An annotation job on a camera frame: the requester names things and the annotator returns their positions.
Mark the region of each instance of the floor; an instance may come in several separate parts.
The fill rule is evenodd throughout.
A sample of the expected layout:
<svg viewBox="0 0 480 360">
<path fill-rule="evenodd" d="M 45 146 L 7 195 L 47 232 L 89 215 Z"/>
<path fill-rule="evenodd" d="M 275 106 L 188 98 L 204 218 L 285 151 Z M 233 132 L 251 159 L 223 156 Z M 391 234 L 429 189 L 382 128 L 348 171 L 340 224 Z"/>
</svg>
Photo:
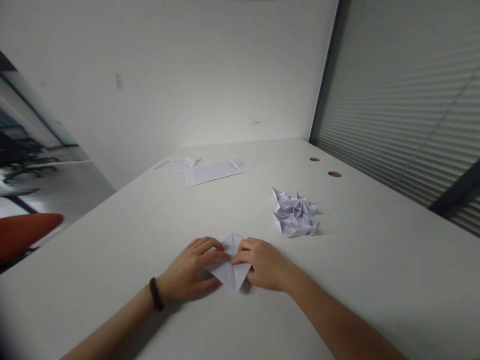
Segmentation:
<svg viewBox="0 0 480 360">
<path fill-rule="evenodd" d="M 50 151 L 49 154 L 61 161 L 88 160 L 87 155 L 79 147 Z M 21 199 L 39 213 L 57 213 L 65 216 L 63 224 L 40 240 L 36 246 L 41 246 L 54 238 L 115 193 L 114 188 L 93 162 L 57 168 L 58 171 L 42 171 L 43 177 L 40 178 L 24 174 L 9 185 L 0 182 L 0 190 L 41 189 Z M 0 218 L 22 214 L 27 212 L 9 200 L 0 198 Z"/>
</svg>

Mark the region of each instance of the window blinds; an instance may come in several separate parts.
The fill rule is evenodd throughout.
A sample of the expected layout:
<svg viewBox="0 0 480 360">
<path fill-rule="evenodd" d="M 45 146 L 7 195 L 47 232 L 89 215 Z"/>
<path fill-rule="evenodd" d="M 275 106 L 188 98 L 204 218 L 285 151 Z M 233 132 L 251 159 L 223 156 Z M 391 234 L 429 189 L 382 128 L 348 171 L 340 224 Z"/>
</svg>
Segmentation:
<svg viewBox="0 0 480 360">
<path fill-rule="evenodd" d="M 479 19 L 480 1 L 351 1 L 314 143 L 434 203 L 480 157 Z"/>
<path fill-rule="evenodd" d="M 465 230 L 480 236 L 480 196 L 450 219 Z"/>
</svg>

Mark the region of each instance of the forearm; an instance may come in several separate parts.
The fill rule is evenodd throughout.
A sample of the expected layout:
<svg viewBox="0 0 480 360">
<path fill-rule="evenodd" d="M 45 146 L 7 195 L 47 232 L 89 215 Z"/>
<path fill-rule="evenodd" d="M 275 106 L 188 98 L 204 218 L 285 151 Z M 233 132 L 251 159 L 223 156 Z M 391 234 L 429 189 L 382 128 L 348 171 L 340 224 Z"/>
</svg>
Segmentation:
<svg viewBox="0 0 480 360">
<path fill-rule="evenodd" d="M 301 308 L 336 360 L 405 357 L 378 331 L 338 302 L 298 267 L 286 292 Z"/>
<path fill-rule="evenodd" d="M 122 349 L 155 311 L 149 288 L 144 287 L 105 324 L 63 357 L 64 360 L 106 360 L 120 357 Z"/>
</svg>

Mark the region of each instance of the white paper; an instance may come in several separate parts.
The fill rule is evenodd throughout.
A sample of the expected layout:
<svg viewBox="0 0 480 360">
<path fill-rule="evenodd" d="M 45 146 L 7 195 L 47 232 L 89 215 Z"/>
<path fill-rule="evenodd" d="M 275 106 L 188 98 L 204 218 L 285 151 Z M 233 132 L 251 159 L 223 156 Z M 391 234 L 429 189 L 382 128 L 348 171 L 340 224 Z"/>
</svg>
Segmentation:
<svg viewBox="0 0 480 360">
<path fill-rule="evenodd" d="M 241 173 L 243 173 L 242 169 L 232 160 L 194 167 L 186 171 L 186 187 L 189 188 Z"/>
<path fill-rule="evenodd" d="M 250 169 L 250 163 L 247 160 L 245 160 L 243 157 L 235 157 L 232 160 L 243 171 Z"/>
<path fill-rule="evenodd" d="M 277 201 L 273 219 L 280 232 L 287 238 L 314 235 L 320 222 L 315 218 L 317 206 L 296 192 L 296 198 L 286 192 L 271 188 Z"/>
<path fill-rule="evenodd" d="M 231 264 L 235 255 L 237 255 L 242 240 L 243 238 L 240 235 L 233 232 L 230 233 L 221 243 L 225 247 L 225 252 L 231 255 L 231 260 L 222 263 L 215 263 L 205 268 L 220 280 L 223 285 L 233 291 L 240 290 L 249 274 L 250 268 L 252 267 L 249 263 L 240 263 L 238 265 Z"/>
<path fill-rule="evenodd" d="M 167 173 L 180 172 L 186 169 L 194 168 L 200 159 L 186 158 L 182 160 L 163 160 L 150 169 L 150 171 Z"/>
</svg>

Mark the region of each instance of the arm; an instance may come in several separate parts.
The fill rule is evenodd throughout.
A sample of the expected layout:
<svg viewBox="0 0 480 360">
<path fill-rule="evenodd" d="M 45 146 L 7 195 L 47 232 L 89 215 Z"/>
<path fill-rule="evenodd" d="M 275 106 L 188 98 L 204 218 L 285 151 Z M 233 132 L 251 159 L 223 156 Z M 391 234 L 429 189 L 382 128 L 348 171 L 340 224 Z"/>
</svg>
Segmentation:
<svg viewBox="0 0 480 360">
<path fill-rule="evenodd" d="M 317 285 L 271 244 L 242 241 L 233 263 L 250 263 L 255 286 L 286 292 L 297 303 L 336 360 L 406 358 L 378 331 Z"/>
<path fill-rule="evenodd" d="M 218 251 L 208 252 L 211 248 Z M 207 265 L 225 261 L 230 256 L 223 245 L 211 237 L 196 239 L 173 261 L 167 271 L 156 279 L 158 292 L 164 305 L 193 298 L 217 288 L 221 283 L 216 278 L 199 281 L 200 271 Z M 155 312 L 150 288 L 145 286 L 119 312 L 100 326 L 72 351 L 64 360 L 117 359 L 133 335 Z"/>
</svg>

